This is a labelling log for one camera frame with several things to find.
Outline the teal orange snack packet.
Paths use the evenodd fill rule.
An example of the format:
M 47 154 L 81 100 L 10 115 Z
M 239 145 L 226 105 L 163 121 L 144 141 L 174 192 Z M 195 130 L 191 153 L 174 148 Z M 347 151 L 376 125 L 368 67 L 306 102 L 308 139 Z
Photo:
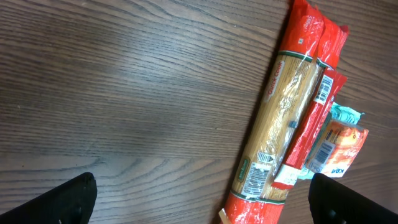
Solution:
M 323 132 L 325 131 L 325 128 L 327 127 L 328 123 L 331 120 L 335 119 L 338 121 L 358 125 L 358 121 L 360 120 L 361 115 L 362 114 L 360 112 L 357 112 L 356 110 L 354 110 L 352 108 L 349 108 L 346 106 L 341 106 L 337 103 L 333 103 L 331 110 L 328 113 L 328 115 L 326 116 L 326 120 L 323 123 L 323 126 L 322 126 L 317 138 L 315 139 L 315 142 L 313 143 L 310 154 L 313 152 L 316 143 L 319 141 L 321 135 L 323 134 Z M 301 180 L 312 179 L 314 174 L 316 174 L 316 173 L 313 173 L 312 171 L 308 170 L 304 165 L 300 174 L 298 175 L 298 177 Z

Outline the small orange snack box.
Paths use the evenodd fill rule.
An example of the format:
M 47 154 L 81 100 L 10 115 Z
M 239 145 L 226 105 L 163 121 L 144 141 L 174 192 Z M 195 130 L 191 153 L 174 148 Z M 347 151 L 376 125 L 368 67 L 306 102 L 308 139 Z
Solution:
M 331 178 L 344 176 L 361 150 L 369 131 L 356 124 L 331 120 L 305 167 Z

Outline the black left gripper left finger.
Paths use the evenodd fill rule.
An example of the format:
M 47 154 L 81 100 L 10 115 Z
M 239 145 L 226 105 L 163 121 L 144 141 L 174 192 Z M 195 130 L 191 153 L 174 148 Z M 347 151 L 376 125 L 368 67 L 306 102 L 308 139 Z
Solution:
M 95 177 L 91 172 L 85 172 L 1 214 L 1 223 L 87 224 L 96 198 Z

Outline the long red orange spaghetti pack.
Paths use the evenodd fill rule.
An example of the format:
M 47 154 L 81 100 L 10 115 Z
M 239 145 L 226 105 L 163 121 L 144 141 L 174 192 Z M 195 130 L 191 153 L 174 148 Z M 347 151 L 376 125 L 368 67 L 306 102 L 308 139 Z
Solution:
M 305 0 L 295 0 L 231 191 L 223 223 L 277 223 L 333 97 L 348 37 Z

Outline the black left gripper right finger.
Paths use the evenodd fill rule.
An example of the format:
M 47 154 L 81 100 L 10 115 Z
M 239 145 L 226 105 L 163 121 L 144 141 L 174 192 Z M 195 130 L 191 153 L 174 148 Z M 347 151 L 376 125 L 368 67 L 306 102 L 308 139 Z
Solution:
M 310 184 L 308 201 L 314 224 L 397 224 L 397 214 L 316 173 Z

